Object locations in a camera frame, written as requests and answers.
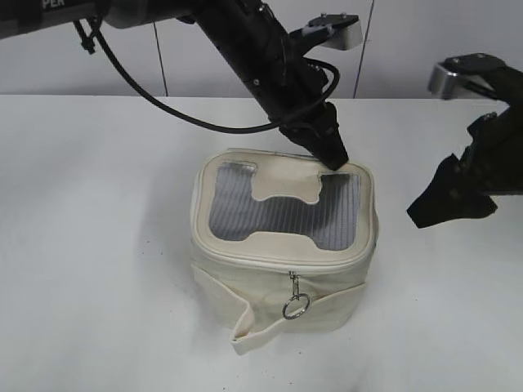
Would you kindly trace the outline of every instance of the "metal key ring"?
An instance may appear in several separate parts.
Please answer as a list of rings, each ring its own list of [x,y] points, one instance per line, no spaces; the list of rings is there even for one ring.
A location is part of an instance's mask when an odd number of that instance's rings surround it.
[[[291,303],[293,303],[294,301],[300,301],[300,298],[305,298],[307,303],[305,304],[305,306],[303,306],[303,308],[295,313],[295,314],[287,314],[287,308],[289,305],[291,305]],[[309,309],[309,306],[311,305],[311,298],[304,292],[300,293],[300,294],[297,294],[296,296],[291,296],[287,302],[285,302],[285,305],[284,305],[284,308],[282,310],[282,314],[284,315],[284,318],[287,319],[287,320],[294,320],[294,319],[297,319],[298,317],[301,317],[304,315],[305,312],[307,312],[307,310]]]

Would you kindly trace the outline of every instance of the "canvas bag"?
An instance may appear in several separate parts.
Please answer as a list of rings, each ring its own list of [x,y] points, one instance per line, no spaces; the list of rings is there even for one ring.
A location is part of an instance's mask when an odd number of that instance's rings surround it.
[[[348,163],[230,149],[199,172],[192,267],[238,354],[332,331],[358,305],[378,239],[373,178]]]

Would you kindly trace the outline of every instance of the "gray mesh window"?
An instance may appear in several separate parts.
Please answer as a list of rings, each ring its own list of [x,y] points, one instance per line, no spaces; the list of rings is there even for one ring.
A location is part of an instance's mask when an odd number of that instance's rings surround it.
[[[209,227],[219,239],[243,241],[257,231],[306,235],[319,249],[341,251],[355,239],[360,205],[360,178],[354,174],[321,176],[320,200],[307,204],[299,198],[253,198],[256,168],[224,163],[218,169]]]

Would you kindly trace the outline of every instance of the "white table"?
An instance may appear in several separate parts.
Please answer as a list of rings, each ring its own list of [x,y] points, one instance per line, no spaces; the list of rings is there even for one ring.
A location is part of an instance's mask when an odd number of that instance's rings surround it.
[[[253,100],[169,99],[255,125]],[[238,357],[192,281],[188,213],[227,147],[302,152],[277,131],[221,136],[139,98],[0,97],[0,390],[521,391],[523,198],[418,230],[405,213],[460,154],[486,101],[337,100],[377,184],[381,237],[342,329]]]

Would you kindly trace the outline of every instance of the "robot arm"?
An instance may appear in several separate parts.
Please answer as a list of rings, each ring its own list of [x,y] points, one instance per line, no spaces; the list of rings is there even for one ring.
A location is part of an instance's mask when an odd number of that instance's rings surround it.
[[[336,109],[324,101],[329,80],[320,62],[304,55],[317,45],[346,50],[361,43],[358,16],[322,14],[303,29],[287,33],[261,0],[8,0],[0,4],[0,38],[93,18],[121,29],[170,18],[197,24],[285,136],[332,170],[348,160]]]
[[[476,79],[487,83],[487,87]],[[523,73],[476,53],[436,65],[429,90],[452,99],[463,90],[502,100],[509,108],[486,114],[468,128],[472,137],[460,159],[450,155],[408,213],[417,227],[461,218],[485,218],[498,208],[492,195],[523,194]]]

